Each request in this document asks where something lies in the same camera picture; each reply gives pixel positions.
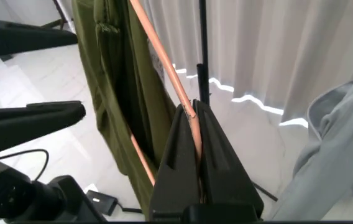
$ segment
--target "black rod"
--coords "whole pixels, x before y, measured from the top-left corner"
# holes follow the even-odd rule
[[[199,12],[200,12],[200,32],[201,32],[201,54],[203,57],[203,63],[197,64],[197,75],[198,75],[198,82],[199,82],[200,101],[209,105],[206,0],[199,0]]]

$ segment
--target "green fabric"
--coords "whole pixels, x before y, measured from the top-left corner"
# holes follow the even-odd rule
[[[98,130],[147,217],[153,187],[131,131],[156,175],[175,106],[153,68],[146,33],[129,1],[73,1],[73,12]]]

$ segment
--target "white floor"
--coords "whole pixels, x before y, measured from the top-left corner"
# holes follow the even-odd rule
[[[197,79],[180,74],[191,99],[198,98]],[[166,88],[177,103],[177,97],[166,77]],[[210,84],[211,107],[251,179],[279,196],[291,180],[293,165],[307,141],[302,126],[279,126],[280,117],[262,111],[256,104],[231,102],[232,93]],[[50,162],[40,181],[69,174],[81,188],[94,184],[102,193],[115,196],[125,207],[138,208],[139,203],[126,176],[119,173],[114,159],[96,123],[77,45],[18,54],[3,63],[0,60],[0,108],[25,106],[44,101],[80,100],[87,115],[76,125],[27,142],[0,154],[24,149],[43,148],[50,152]],[[6,164],[34,178],[40,170],[36,162],[41,154],[4,160]],[[265,202],[263,217],[273,202]],[[109,220],[144,220],[143,215],[123,213],[119,208]]]

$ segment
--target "curtain fold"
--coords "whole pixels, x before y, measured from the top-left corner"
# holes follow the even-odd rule
[[[198,1],[141,0],[176,68],[201,59]],[[353,79],[353,0],[207,0],[209,77],[305,117],[326,90]]]

